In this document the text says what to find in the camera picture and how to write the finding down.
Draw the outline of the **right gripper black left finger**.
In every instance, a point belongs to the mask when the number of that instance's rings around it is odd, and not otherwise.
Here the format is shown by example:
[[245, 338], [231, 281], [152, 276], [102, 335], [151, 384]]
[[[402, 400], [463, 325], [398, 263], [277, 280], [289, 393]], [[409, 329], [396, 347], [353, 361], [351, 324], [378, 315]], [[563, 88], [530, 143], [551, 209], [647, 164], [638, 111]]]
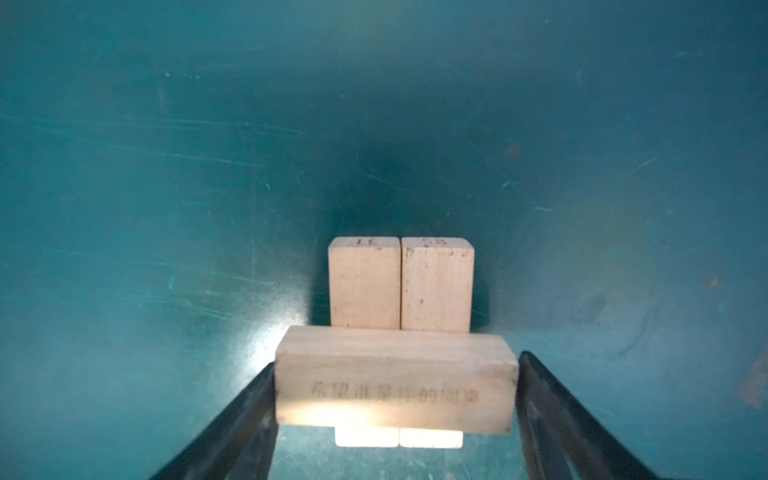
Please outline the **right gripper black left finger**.
[[275, 364], [265, 368], [152, 480], [255, 479], [269, 476], [279, 425]]

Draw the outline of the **long wood block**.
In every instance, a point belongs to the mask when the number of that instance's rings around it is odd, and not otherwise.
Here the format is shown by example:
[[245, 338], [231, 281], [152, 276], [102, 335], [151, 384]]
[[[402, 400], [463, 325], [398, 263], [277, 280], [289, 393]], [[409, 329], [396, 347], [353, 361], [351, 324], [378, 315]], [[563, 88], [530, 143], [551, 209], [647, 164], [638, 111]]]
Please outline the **long wood block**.
[[400, 328], [470, 332], [475, 249], [464, 238], [401, 239]]
[[337, 237], [328, 247], [331, 325], [401, 328], [401, 240]]
[[281, 425], [506, 435], [519, 363], [497, 335], [290, 327], [276, 350]]

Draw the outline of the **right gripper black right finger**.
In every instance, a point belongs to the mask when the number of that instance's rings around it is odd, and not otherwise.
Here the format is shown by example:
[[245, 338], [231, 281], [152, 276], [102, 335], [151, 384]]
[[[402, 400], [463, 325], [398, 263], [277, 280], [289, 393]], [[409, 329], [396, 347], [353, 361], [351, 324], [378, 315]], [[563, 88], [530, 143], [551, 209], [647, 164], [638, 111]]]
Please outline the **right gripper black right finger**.
[[530, 479], [657, 479], [531, 352], [519, 357], [519, 433]]

